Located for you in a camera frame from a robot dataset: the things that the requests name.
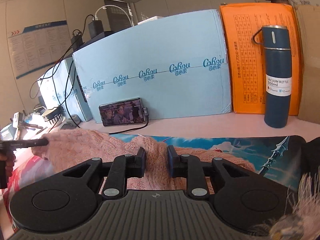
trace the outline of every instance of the cardboard box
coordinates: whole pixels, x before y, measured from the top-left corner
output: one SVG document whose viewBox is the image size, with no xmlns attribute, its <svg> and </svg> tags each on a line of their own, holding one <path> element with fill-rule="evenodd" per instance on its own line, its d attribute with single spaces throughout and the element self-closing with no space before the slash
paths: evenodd
<svg viewBox="0 0 320 240">
<path fill-rule="evenodd" d="M 72 61 L 72 58 L 67 58 L 61 61 L 58 69 L 58 64 L 55 66 L 54 69 L 57 69 L 57 72 L 53 76 L 54 84 L 52 78 L 47 78 L 42 81 L 42 84 L 41 81 L 38 81 L 38 85 L 40 86 L 41 84 L 40 92 L 47 109 L 52 109 L 59 105 L 58 101 L 60 101 L 60 103 L 64 101 L 66 93 L 66 83 L 68 81 L 67 96 L 69 94 L 70 96 L 67 98 L 67 101 L 61 105 L 63 116 L 66 118 L 70 118 L 70 115 L 66 110 L 67 103 L 68 110 L 71 115 L 77 114 L 82 122 L 87 122 L 92 119 L 92 114 L 84 95 L 82 95 L 82 91 L 80 88 L 81 84 L 78 82 L 78 74 L 76 72 L 75 64 L 72 63 Z M 41 78 L 50 77 L 51 75 L 52 71 L 49 70 L 45 75 L 41 76 Z"/>
<path fill-rule="evenodd" d="M 231 111 L 220 15 L 196 11 L 146 22 L 73 53 L 96 122 L 99 106 L 141 98 L 150 119 Z"/>
<path fill-rule="evenodd" d="M 290 115 L 298 115 L 301 96 L 301 55 L 293 8 L 276 3 L 238 3 L 220 6 L 226 42 L 233 110 L 236 113 L 265 112 L 265 55 L 252 36 L 264 25 L 288 27 L 292 53 L 292 94 Z M 262 34 L 256 36 L 262 41 Z"/>
<path fill-rule="evenodd" d="M 303 83 L 298 118 L 320 124 L 320 7 L 295 7 L 303 51 Z"/>
</svg>

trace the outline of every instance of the hand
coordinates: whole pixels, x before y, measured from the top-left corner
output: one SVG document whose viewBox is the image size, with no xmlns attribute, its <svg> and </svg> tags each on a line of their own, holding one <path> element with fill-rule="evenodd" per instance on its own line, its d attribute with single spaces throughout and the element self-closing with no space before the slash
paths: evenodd
<svg viewBox="0 0 320 240">
<path fill-rule="evenodd" d="M 13 154 L 13 152 L 7 153 L 7 155 L 0 153 L 0 161 L 5 161 L 5 174 L 7 177 L 12 176 L 15 159 L 16 156 Z"/>
</svg>

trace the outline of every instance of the smartphone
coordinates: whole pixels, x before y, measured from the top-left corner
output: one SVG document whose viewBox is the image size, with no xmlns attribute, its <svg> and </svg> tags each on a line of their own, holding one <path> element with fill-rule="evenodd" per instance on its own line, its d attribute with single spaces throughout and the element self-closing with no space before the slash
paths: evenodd
<svg viewBox="0 0 320 240">
<path fill-rule="evenodd" d="M 103 126 L 144 123 L 141 98 L 99 106 Z"/>
</svg>

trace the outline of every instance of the desk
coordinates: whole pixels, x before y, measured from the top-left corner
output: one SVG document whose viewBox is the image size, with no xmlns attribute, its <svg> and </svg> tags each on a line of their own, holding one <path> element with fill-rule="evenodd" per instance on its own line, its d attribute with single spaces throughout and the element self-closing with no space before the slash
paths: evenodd
<svg viewBox="0 0 320 240">
<path fill-rule="evenodd" d="M 174 136 L 185 138 L 245 138 L 300 135 L 307 142 L 320 137 L 320 124 L 299 120 L 296 116 L 289 116 L 288 124 L 281 129 L 272 128 L 263 120 L 262 114 L 217 114 L 173 119 L 150 120 L 149 125 L 141 130 L 128 134 L 142 134 L 154 136 Z M 93 119 L 83 122 L 83 129 L 99 132 L 116 132 L 141 125 L 123 125 L 104 127 Z"/>
</svg>

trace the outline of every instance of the thermos lid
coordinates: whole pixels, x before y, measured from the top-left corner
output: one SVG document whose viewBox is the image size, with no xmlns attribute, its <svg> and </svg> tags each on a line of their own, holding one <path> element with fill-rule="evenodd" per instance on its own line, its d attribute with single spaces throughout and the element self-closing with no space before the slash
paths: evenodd
<svg viewBox="0 0 320 240">
<path fill-rule="evenodd" d="M 262 26 L 262 36 L 265 49 L 291 50 L 289 31 L 286 26 Z"/>
<path fill-rule="evenodd" d="M 276 28 L 276 29 L 285 29 L 287 30 L 287 26 L 282 26 L 282 25 L 265 25 L 262 26 L 262 28 Z"/>
</svg>

